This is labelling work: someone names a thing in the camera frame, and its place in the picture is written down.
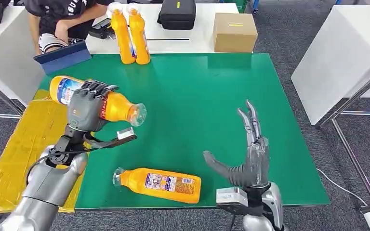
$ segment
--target black t-shirt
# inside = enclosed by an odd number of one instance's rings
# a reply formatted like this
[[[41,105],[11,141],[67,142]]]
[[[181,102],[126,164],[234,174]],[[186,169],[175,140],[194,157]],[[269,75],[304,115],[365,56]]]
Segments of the black t-shirt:
[[[26,0],[26,10],[40,17],[39,34],[53,34],[56,24],[61,19],[78,18],[84,11],[96,3],[108,5],[114,0]],[[86,39],[94,19],[76,25],[68,30],[68,36],[74,39]]]

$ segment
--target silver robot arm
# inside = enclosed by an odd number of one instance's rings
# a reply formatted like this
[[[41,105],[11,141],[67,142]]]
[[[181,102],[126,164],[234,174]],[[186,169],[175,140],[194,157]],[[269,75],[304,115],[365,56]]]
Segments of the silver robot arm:
[[[249,100],[246,100],[246,106],[247,114],[238,108],[247,137],[245,162],[237,167],[228,167],[209,151],[203,152],[208,166],[237,186],[218,189],[216,205],[234,215],[245,215],[243,226],[246,231],[282,231],[280,191],[268,177],[268,140],[261,134],[256,110]]]
[[[41,157],[53,149],[48,146]],[[48,231],[87,165],[87,153],[78,154],[69,167],[57,169],[41,160],[31,170],[29,184],[15,210],[0,224],[0,231]]]
[[[56,145],[48,146],[30,167],[26,189],[15,210],[0,224],[0,231],[48,231],[60,206],[64,206],[78,177],[86,168],[87,152],[113,148],[137,138],[132,128],[117,132],[110,141],[93,137],[107,121],[99,118],[103,100],[116,89],[97,81],[86,81],[76,90],[67,110],[68,124]],[[92,148],[86,149],[84,142]],[[67,168],[58,169],[57,165]]]

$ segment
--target green tabletop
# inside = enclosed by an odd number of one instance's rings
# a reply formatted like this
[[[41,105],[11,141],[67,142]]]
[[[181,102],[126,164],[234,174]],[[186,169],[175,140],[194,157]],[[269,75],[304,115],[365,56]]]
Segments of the green tabletop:
[[[270,179],[279,186],[283,204],[330,203],[268,54],[154,54],[147,65],[94,55],[45,77],[40,88],[48,89],[56,75],[117,84],[127,99],[147,107],[144,124],[134,128],[138,139],[90,154],[76,208],[215,206],[215,190],[230,184],[206,165],[202,152],[210,150],[231,166],[244,161],[246,132],[237,108],[245,108],[246,99],[269,139]],[[96,137],[112,139],[128,126],[108,123]],[[118,167],[199,176],[200,201],[190,205],[116,188],[111,178]]]

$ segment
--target person's arm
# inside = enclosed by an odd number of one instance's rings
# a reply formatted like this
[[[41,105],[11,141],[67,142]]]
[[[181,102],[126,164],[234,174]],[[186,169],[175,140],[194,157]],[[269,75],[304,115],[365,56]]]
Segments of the person's arm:
[[[40,49],[39,49],[39,22],[40,22],[40,17],[34,16],[31,13],[29,14],[29,29],[30,29],[30,34],[33,39],[33,45],[35,47],[35,52],[36,55],[41,54]]]
[[[94,18],[103,16],[107,11],[106,5],[101,5],[96,3],[94,6],[88,8],[80,17],[75,19],[62,19],[57,22],[56,31],[54,35],[63,40],[65,43],[68,43],[68,33],[69,28],[74,27],[78,24],[85,23]]]

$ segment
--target orange bottle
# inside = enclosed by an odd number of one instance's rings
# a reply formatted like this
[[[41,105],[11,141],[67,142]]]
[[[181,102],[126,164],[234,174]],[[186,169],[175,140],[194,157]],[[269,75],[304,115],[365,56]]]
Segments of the orange bottle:
[[[116,4],[114,8],[114,12],[111,16],[111,27],[117,36],[122,63],[132,64],[135,62],[135,53],[128,33],[127,21],[122,13],[122,6],[120,5],[121,4]]]
[[[127,10],[130,15],[128,22],[130,24],[132,44],[136,55],[135,61],[141,65],[147,64],[151,61],[151,58],[145,37],[145,21],[141,17],[138,4],[128,4]]]
[[[119,167],[113,175],[115,186],[124,185],[135,193],[188,204],[199,202],[201,183],[197,176],[143,167],[131,171]]]
[[[56,76],[50,82],[50,97],[61,104],[68,105],[75,90],[83,85],[84,81],[69,76]],[[133,104],[123,94],[110,92],[104,100],[101,118],[116,122],[127,121],[131,125],[140,126],[146,117],[144,104]]]

